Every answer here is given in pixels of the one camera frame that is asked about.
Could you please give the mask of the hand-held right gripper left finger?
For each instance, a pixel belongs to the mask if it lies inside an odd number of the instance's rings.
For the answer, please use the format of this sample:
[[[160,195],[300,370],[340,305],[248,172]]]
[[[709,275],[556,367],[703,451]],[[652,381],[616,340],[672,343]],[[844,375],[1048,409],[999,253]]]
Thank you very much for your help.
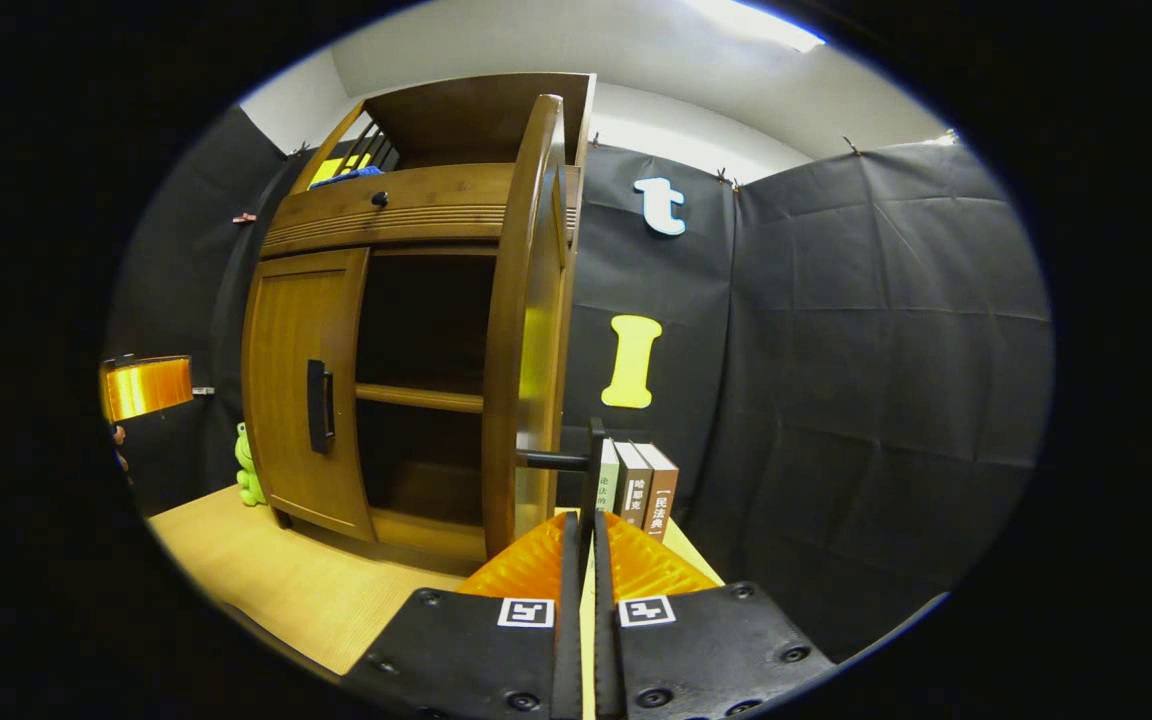
[[[340,684],[387,719],[579,719],[582,552],[564,511],[460,591],[416,589]]]

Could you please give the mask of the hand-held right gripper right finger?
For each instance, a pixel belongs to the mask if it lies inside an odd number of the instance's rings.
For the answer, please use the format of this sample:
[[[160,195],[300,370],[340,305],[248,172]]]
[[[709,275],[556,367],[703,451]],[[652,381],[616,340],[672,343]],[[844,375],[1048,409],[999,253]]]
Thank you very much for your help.
[[[593,559],[600,719],[761,714],[836,673],[758,584],[714,583],[611,511],[594,511]]]

